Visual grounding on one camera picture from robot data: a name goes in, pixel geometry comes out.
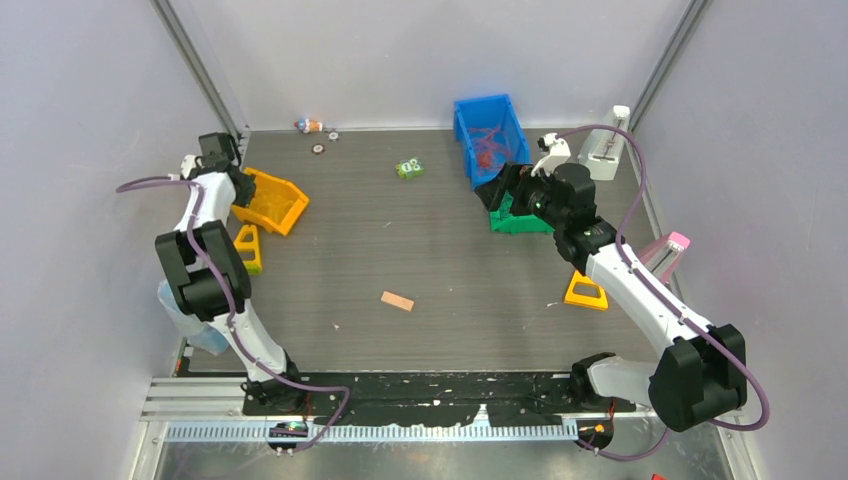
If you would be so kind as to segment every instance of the wooden block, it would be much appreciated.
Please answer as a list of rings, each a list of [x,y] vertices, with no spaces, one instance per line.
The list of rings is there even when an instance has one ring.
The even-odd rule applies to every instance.
[[[392,292],[383,292],[383,297],[380,298],[380,300],[383,303],[388,303],[389,305],[406,310],[407,312],[411,312],[412,306],[415,305],[414,301],[408,298],[403,298],[400,295],[395,295]]]

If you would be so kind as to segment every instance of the blue plastic crate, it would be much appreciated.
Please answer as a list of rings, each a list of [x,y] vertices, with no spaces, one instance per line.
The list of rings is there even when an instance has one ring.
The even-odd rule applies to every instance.
[[[509,95],[459,100],[454,107],[453,130],[456,141],[462,145],[465,176],[471,180],[471,190],[495,178],[507,160],[523,165],[532,163],[530,146]],[[493,139],[505,148],[503,152],[493,152],[489,165],[480,166],[474,142],[485,137],[491,129],[497,129]]]

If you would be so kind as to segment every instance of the blue plastic bottle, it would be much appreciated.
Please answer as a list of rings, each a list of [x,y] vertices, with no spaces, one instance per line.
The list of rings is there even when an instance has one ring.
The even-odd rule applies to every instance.
[[[186,315],[177,307],[174,293],[167,280],[159,283],[159,302],[168,311],[180,335],[186,337],[192,347],[202,348],[212,355],[220,355],[230,346],[221,332],[212,328],[208,323],[201,322],[196,315]]]

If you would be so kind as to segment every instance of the white wall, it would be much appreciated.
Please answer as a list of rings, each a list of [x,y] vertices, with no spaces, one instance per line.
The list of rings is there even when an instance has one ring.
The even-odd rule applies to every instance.
[[[847,17],[713,2],[637,132],[655,204],[693,241],[688,299],[745,334],[769,394],[751,435],[766,478],[848,469]]]
[[[114,188],[220,126],[146,0],[3,2],[0,49],[0,477],[115,480],[176,347],[153,240],[188,195]]]
[[[689,1],[175,4],[251,128],[281,130],[302,115],[450,127],[454,100],[494,93],[512,96],[524,126],[598,120],[636,102]]]

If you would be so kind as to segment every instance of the orange bin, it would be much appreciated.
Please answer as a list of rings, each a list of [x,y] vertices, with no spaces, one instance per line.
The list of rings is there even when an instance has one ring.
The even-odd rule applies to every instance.
[[[254,223],[266,232],[288,235],[309,205],[309,197],[295,184],[252,168],[244,173],[256,181],[256,193],[247,208],[233,205],[233,214],[242,222]]]

